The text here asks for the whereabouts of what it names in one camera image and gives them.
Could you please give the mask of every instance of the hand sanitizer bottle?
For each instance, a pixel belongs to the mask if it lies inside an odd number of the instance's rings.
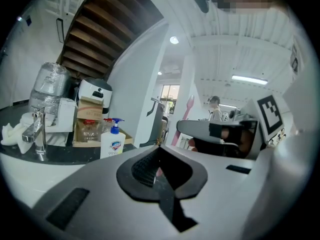
[[[118,123],[124,121],[120,118],[112,118],[114,126],[111,131],[101,134],[100,159],[121,154],[124,149],[126,135],[119,132]]]

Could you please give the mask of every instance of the faucet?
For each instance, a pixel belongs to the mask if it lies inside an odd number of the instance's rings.
[[[45,108],[36,108],[33,113],[33,124],[31,124],[22,134],[22,140],[28,143],[35,143],[35,152],[43,156],[46,154],[47,143],[46,143],[46,124],[45,124]]]

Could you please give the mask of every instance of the ceiling light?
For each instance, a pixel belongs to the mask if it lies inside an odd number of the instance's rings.
[[[223,104],[220,104],[219,106],[224,106],[224,107],[233,108],[233,109],[236,109],[236,108],[237,108],[236,106],[223,105]]]
[[[260,85],[266,85],[268,83],[267,80],[260,79],[260,78],[254,78],[254,77],[245,77],[245,76],[240,76],[240,75],[233,75],[232,76],[233,80],[240,80],[240,81],[247,81],[251,83],[256,83]]]
[[[178,44],[179,41],[178,41],[178,38],[176,36],[171,36],[170,37],[170,42],[174,45]]]

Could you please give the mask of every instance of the black rubber pad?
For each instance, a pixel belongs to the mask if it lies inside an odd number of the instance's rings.
[[[84,188],[74,189],[46,218],[48,222],[61,230],[65,230],[83,201],[89,194]]]
[[[251,169],[235,166],[235,165],[228,165],[226,169],[237,172],[237,173],[241,173],[241,174],[249,174],[251,171]]]

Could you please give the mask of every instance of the wooden staircase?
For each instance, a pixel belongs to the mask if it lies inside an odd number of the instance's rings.
[[[71,23],[59,62],[74,80],[107,80],[119,56],[162,18],[150,0],[85,0]]]

